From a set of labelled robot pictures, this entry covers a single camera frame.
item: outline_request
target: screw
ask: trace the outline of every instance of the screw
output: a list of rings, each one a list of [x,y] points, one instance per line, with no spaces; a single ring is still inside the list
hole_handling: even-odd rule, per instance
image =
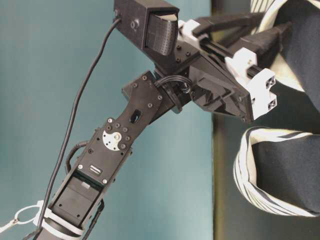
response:
[[[120,139],[119,133],[117,133],[116,135],[114,135],[114,139],[115,139],[115,140],[119,140],[119,139]]]
[[[136,20],[132,21],[130,25],[133,30],[136,30],[139,27],[139,20],[136,19]]]

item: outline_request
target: teal wall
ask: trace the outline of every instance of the teal wall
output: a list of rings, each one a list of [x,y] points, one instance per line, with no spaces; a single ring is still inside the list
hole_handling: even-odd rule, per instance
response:
[[[180,19],[210,14],[209,0],[169,2]],[[112,0],[0,1],[0,226],[44,198],[72,102],[112,16]],[[115,31],[80,101],[68,150],[116,118],[127,103],[121,87],[152,69]],[[192,103],[149,126],[107,192],[90,239],[211,240],[211,133],[210,114]],[[64,175],[61,169],[54,191]],[[19,240],[34,227],[0,239]]]

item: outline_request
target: black cable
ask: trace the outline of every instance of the black cable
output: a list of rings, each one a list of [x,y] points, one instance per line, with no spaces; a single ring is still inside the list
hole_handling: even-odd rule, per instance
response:
[[[79,143],[77,143],[69,152],[68,156],[65,159],[65,172],[66,174],[68,174],[71,170],[71,164],[70,161],[72,159],[72,157],[75,155],[76,151],[78,151],[78,149],[85,147],[88,144],[88,141],[81,141]]]
[[[66,133],[65,133],[65,136],[64,136],[64,140],[63,140],[63,143],[62,143],[59,155],[58,155],[57,162],[55,164],[54,170],[53,170],[52,175],[50,177],[50,181],[49,181],[46,193],[45,193],[44,203],[43,203],[43,206],[42,206],[42,209],[41,209],[41,212],[40,212],[37,228],[36,228],[36,230],[34,232],[32,232],[29,235],[27,235],[26,237],[24,237],[23,240],[28,240],[30,237],[38,234],[41,231],[42,222],[44,220],[45,212],[46,212],[46,209],[47,209],[47,206],[48,206],[48,203],[49,203],[49,198],[50,198],[50,195],[51,195],[51,191],[52,191],[52,188],[53,188],[57,173],[58,173],[59,168],[61,166],[61,163],[63,161],[64,154],[65,154],[65,151],[66,151],[66,147],[67,147],[67,144],[68,144],[68,141],[69,141],[69,138],[70,138],[71,130],[72,130],[72,127],[74,125],[75,116],[76,116],[76,112],[77,112],[77,108],[78,108],[78,104],[79,104],[81,95],[82,95],[82,93],[83,93],[83,91],[84,91],[84,89],[85,89],[85,87],[86,87],[86,85],[88,83],[88,80],[89,80],[92,72],[94,71],[97,63],[99,62],[99,60],[100,60],[100,58],[101,58],[101,56],[102,56],[102,54],[104,52],[104,49],[105,49],[105,46],[106,46],[106,43],[107,43],[107,40],[108,40],[110,34],[117,27],[117,25],[118,25],[118,23],[120,21],[121,21],[121,18],[118,18],[117,20],[115,20],[114,23],[111,25],[109,31],[106,33],[106,35],[105,35],[105,37],[103,39],[103,42],[102,42],[101,49],[100,49],[97,57],[94,59],[93,63],[91,64],[91,66],[89,68],[89,71],[88,71],[85,79],[82,81],[80,89],[78,90],[78,92],[76,94],[76,97],[75,97],[74,102],[73,102],[72,110],[71,110],[69,123],[68,123],[67,129],[66,129]]]
[[[105,208],[105,202],[104,202],[103,199],[101,199],[100,205],[99,205],[99,207],[98,207],[98,209],[97,209],[97,211],[96,211],[96,213],[95,213],[95,215],[94,215],[94,217],[93,217],[93,219],[92,219],[92,221],[90,223],[90,226],[89,226],[88,230],[86,231],[84,237],[82,238],[82,240],[87,240],[88,239],[89,235],[91,234],[92,230],[94,229],[94,227],[95,227],[95,225],[96,225],[96,223],[98,221],[98,218],[100,217],[100,215],[101,215],[102,211],[104,210],[104,208]]]
[[[187,94],[191,87],[192,87],[192,81],[182,75],[169,75],[169,76],[165,76],[163,78],[158,79],[157,81],[154,82],[154,85],[158,88],[164,84],[167,84],[169,82],[180,82],[184,84],[184,88],[182,89],[182,91]]]

